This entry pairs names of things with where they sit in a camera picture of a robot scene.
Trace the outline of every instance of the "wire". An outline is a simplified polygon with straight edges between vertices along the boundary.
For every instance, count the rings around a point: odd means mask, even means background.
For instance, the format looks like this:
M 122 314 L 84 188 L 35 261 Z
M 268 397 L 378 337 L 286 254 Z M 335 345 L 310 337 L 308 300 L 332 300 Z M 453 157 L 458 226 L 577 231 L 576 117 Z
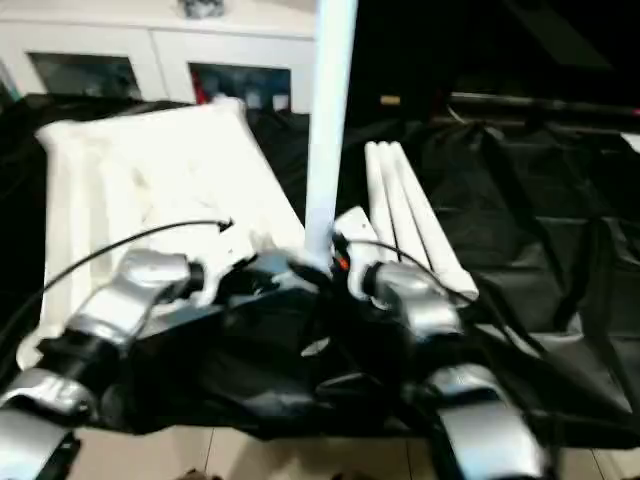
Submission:
M 4 328 L 7 331 L 10 331 L 13 328 L 13 326 L 18 322 L 18 320 L 20 320 L 22 318 L 22 316 L 31 307 L 33 307 L 33 305 L 35 305 L 36 302 L 38 300 L 40 300 L 40 298 L 42 298 L 42 296 L 48 290 L 50 290 L 52 287 L 57 285 L 60 281 L 65 279 L 67 276 L 69 276 L 71 273 L 76 271 L 78 268 L 80 268 L 84 264 L 89 263 L 94 258 L 97 258 L 97 257 L 99 257 L 101 255 L 104 255 L 105 253 L 109 253 L 111 250 L 115 250 L 116 248 L 119 248 L 119 247 L 121 247 L 123 245 L 126 245 L 126 244 L 131 243 L 131 242 L 135 242 L 136 240 L 139 240 L 140 238 L 148 237 L 148 236 L 153 235 L 155 233 L 163 232 L 165 230 L 172 230 L 174 228 L 188 227 L 188 226 L 191 226 L 191 225 L 216 225 L 216 226 L 220 227 L 222 231 L 224 231 L 227 228 L 229 228 L 232 224 L 233 224 L 233 222 L 224 222 L 222 220 L 189 220 L 189 221 L 184 221 L 184 222 L 169 223 L 167 225 L 161 225 L 159 227 L 150 228 L 149 230 L 143 230 L 142 232 L 136 233 L 135 235 L 131 235 L 130 237 L 127 237 L 127 238 L 124 238 L 122 240 L 119 240 L 119 241 L 117 241 L 115 243 L 107 245 L 106 247 L 102 247 L 99 250 L 96 250 L 95 252 L 90 253 L 86 257 L 84 257 L 84 258 L 78 260 L 77 262 L 73 263 L 72 265 L 70 265 L 69 267 L 65 268 L 60 273 L 58 273 L 56 276 L 54 276 L 51 280 L 49 280 L 42 288 L 40 288 L 40 290 L 38 290 L 33 295 L 31 295 L 31 297 L 29 297 L 22 304 L 22 306 L 18 310 L 16 310 L 16 312 L 13 315 L 11 315 L 11 317 L 9 317 L 9 320 L 7 320 L 7 322 L 5 323 L 5 327 Z
M 409 255 L 407 252 L 405 252 L 404 250 L 399 249 L 398 247 L 394 247 L 393 245 L 389 245 L 387 243 L 384 242 L 379 242 L 377 240 L 347 240 L 348 243 L 353 243 L 353 244 L 361 244 L 361 245 L 373 245 L 376 247 L 380 247 L 380 248 L 385 248 L 387 250 L 390 250 L 394 253 L 396 253 L 397 255 L 399 255 L 400 257 L 406 258 L 407 260 L 412 261 L 413 263 L 416 264 L 416 266 L 418 268 L 420 268 L 420 270 L 422 270 L 425 274 L 427 274 L 427 276 L 433 280 L 440 288 L 442 288 L 444 291 L 446 291 L 449 295 L 458 298 L 459 300 L 464 301 L 465 303 L 473 303 L 474 300 L 471 297 L 467 297 L 465 294 L 460 293 L 456 290 L 453 290 L 452 288 L 447 287 L 446 285 L 444 285 L 440 279 L 438 278 L 438 276 L 429 268 L 425 267 L 422 263 L 420 263 L 415 257 L 413 257 L 412 255 Z
M 458 113 L 451 107 L 451 105 L 447 105 L 447 111 L 449 115 L 451 115 L 455 120 L 462 123 L 463 125 L 468 123 L 464 118 L 462 118 Z

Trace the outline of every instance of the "glass cabinet door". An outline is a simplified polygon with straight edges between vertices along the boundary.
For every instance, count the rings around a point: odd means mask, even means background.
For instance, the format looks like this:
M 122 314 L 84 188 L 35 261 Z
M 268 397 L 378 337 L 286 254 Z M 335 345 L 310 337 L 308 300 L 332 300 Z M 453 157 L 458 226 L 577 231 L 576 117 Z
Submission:
M 9 95 L 9 89 L 4 85 L 4 83 L 0 82 L 0 113 L 2 113 L 11 102 L 12 100 L 11 95 Z
M 291 107 L 288 69 L 190 63 L 189 73 L 197 103 L 227 96 L 243 99 L 248 108 L 282 111 Z
M 20 96 L 167 97 L 151 34 L 141 29 L 10 22 L 0 28 L 0 61 Z
M 7 69 L 0 62 L 0 113 L 15 100 L 15 92 L 12 85 Z
M 27 55 L 49 93 L 141 98 L 127 57 L 32 52 Z
M 153 32 L 171 100 L 238 97 L 249 108 L 311 111 L 315 43 L 223 33 Z

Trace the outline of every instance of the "tile floor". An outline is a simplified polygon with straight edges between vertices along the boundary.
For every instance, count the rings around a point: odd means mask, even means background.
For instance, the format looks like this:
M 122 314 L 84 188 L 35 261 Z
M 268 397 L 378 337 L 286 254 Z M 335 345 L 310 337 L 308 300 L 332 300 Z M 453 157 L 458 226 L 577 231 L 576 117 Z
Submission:
M 174 480 L 192 468 L 224 480 L 330 480 L 338 472 L 371 480 L 435 479 L 419 440 L 262 443 L 231 429 L 186 427 L 136 438 L 85 430 L 81 437 L 85 444 L 71 480 Z M 566 451 L 563 479 L 602 480 L 600 470 L 590 450 Z

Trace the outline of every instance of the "white pole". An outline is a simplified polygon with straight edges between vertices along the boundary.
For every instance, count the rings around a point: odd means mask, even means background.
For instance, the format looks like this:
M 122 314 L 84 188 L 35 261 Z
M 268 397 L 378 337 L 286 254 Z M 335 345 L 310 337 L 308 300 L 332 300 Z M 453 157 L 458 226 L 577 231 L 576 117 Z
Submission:
M 320 0 L 313 79 L 305 247 L 328 269 L 358 0 Z
M 369 216 L 371 225 L 382 243 L 394 245 L 393 225 L 389 213 L 389 202 L 382 178 L 382 166 L 380 165 L 380 151 L 378 145 L 367 142 L 364 146 L 364 158 L 367 165 L 367 190 L 369 191 Z M 381 249 L 380 258 L 384 260 L 397 260 L 398 256 L 390 250 Z
M 445 286 L 475 300 L 479 295 L 478 288 L 469 272 L 460 265 L 458 257 L 440 226 L 438 217 L 431 208 L 429 199 L 411 168 L 404 149 L 397 142 L 392 143 L 390 148 L 393 151 L 402 187 L 434 273 Z
M 391 214 L 391 223 L 393 224 L 393 232 L 396 236 L 397 246 L 403 252 L 414 257 L 420 264 L 427 268 L 431 268 L 427 253 L 425 252 L 418 228 L 411 215 L 409 203 L 405 197 L 400 177 L 395 168 L 395 158 L 393 150 L 386 142 L 378 144 L 380 152 L 380 161 L 382 165 L 382 178 L 384 180 L 384 189 L 389 202 L 389 212 Z M 401 258 L 402 263 L 411 263 L 405 258 Z

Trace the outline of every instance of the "black cloth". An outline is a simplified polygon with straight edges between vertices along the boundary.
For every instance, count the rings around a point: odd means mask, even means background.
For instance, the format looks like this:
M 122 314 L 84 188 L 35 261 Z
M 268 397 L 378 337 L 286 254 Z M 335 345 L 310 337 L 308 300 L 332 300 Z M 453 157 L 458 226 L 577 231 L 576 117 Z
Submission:
M 42 279 L 46 161 L 34 131 L 55 120 L 172 106 L 32 96 L 0 117 L 0 165 L 13 159 L 17 171 L 30 166 L 29 188 L 13 197 L 21 200 L 0 203 L 12 227 L 3 241 L 13 248 L 4 250 L 11 274 L 0 292 L 15 299 L 5 303 L 5 318 Z M 304 219 L 308 119 L 266 112 L 248 119 Z M 345 132 L 338 214 L 368 208 L 364 144 L 381 140 L 403 144 L 476 279 L 481 294 L 472 315 L 487 323 L 502 318 L 549 351 L 550 361 L 542 361 L 483 339 L 509 388 L 534 407 L 536 428 L 553 430 L 564 445 L 640 444 L 638 155 L 617 136 L 383 121 Z M 6 253 L 16 250 L 22 255 Z M 402 432 L 389 424 L 385 399 L 360 379 L 348 384 L 353 395 L 343 401 L 319 392 L 319 384 L 352 367 L 332 347 L 323 365 L 299 355 L 301 339 L 331 316 L 330 306 L 301 295 L 293 305 L 266 305 L 262 316 L 243 311 L 228 328 L 204 321 L 141 342 L 107 399 L 104 424 L 135 432 L 174 423 L 230 425 L 261 437 Z M 0 322 L 3 381 L 19 339 L 36 322 L 37 312 L 18 325 Z

